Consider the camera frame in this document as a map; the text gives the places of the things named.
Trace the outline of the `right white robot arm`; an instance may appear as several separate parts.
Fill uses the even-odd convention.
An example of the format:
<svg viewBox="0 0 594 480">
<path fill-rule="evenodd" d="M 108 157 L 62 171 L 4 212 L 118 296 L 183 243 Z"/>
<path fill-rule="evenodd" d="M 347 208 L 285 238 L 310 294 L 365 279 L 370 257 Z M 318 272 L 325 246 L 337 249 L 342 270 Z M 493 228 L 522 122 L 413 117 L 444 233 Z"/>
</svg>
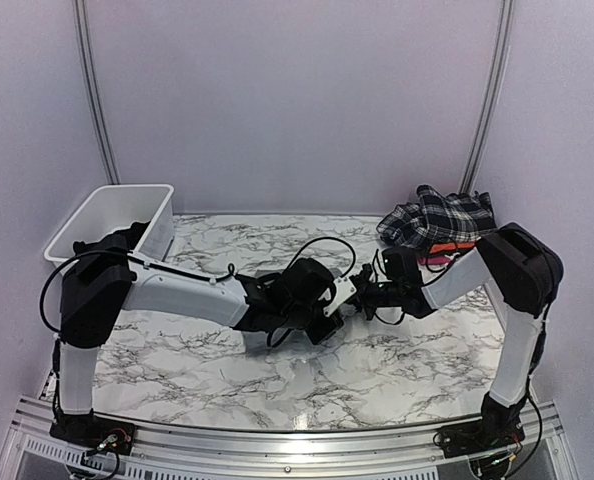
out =
<svg viewBox="0 0 594 480">
<path fill-rule="evenodd" d="M 475 242 L 443 272 L 424 283 L 418 268 L 395 268 L 386 282 L 352 277 L 353 300 L 363 308 L 395 307 L 417 319 L 444 308 L 487 283 L 494 283 L 505 304 L 505 337 L 488 397 L 509 408 L 526 395 L 539 364 L 544 322 L 563 279 L 559 256 L 517 223 L 511 222 Z"/>
</svg>

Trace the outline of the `grey button-up shirt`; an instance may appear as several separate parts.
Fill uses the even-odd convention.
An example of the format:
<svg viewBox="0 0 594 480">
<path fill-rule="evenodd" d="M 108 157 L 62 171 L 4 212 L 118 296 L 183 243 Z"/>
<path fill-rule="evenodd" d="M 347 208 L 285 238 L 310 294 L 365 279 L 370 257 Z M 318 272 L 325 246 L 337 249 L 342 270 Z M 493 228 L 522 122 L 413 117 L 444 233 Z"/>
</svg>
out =
<svg viewBox="0 0 594 480">
<path fill-rule="evenodd" d="M 248 309 L 235 329 L 264 333 L 270 349 L 279 347 L 293 332 L 301 332 L 311 344 L 319 345 L 344 326 L 344 305 L 360 308 L 359 292 L 370 277 L 367 270 L 335 277 L 311 260 L 259 277 L 240 275 Z"/>
</svg>

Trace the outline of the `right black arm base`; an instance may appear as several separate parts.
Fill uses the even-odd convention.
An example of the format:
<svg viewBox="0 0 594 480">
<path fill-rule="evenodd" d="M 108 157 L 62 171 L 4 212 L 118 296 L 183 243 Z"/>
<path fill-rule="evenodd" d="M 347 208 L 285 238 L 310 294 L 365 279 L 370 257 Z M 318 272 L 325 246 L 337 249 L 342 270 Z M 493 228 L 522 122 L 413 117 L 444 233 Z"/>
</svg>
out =
<svg viewBox="0 0 594 480">
<path fill-rule="evenodd" d="M 516 445 L 525 439 L 520 413 L 527 399 L 524 395 L 517 403 L 506 407 L 486 393 L 479 420 L 443 426 L 434 435 L 433 443 L 445 458 Z"/>
</svg>

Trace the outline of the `black garment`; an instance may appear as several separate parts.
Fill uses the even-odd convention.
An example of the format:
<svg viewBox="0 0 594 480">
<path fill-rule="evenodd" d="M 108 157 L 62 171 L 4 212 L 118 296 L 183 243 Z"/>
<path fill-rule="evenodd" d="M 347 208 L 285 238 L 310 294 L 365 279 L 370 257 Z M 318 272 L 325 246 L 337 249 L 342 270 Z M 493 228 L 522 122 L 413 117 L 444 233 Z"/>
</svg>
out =
<svg viewBox="0 0 594 480">
<path fill-rule="evenodd" d="M 73 252 L 82 254 L 94 250 L 133 251 L 149 226 L 149 222 L 133 222 L 128 228 L 117 229 L 96 242 L 75 241 Z"/>
</svg>

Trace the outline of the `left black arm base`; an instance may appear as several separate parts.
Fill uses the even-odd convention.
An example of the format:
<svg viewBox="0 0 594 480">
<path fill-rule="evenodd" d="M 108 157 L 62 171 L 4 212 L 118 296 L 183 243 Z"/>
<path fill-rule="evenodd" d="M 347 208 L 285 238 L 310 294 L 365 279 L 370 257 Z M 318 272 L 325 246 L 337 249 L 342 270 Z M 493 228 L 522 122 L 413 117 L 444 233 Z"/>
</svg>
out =
<svg viewBox="0 0 594 480">
<path fill-rule="evenodd" d="M 49 430 L 52 438 L 85 447 L 90 455 L 112 451 L 129 455 L 135 433 L 134 424 L 99 417 L 93 412 L 86 415 L 58 412 Z"/>
</svg>

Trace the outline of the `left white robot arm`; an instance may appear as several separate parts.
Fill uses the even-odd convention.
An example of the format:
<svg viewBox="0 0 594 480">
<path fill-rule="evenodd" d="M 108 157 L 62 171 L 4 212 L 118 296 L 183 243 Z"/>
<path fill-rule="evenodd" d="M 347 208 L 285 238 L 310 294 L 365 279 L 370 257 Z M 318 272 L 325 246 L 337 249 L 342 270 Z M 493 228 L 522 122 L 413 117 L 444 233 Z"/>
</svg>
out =
<svg viewBox="0 0 594 480">
<path fill-rule="evenodd" d="M 318 345 L 343 325 L 333 308 L 335 277 L 323 264 L 299 258 L 279 272 L 248 276 L 230 265 L 226 274 L 193 273 L 132 252 L 111 234 L 97 243 L 77 242 L 61 277 L 57 406 L 63 426 L 83 445 L 102 438 L 92 414 L 93 380 L 100 348 L 120 315 L 149 311 L 198 318 L 236 331 L 268 336 L 302 331 Z"/>
</svg>

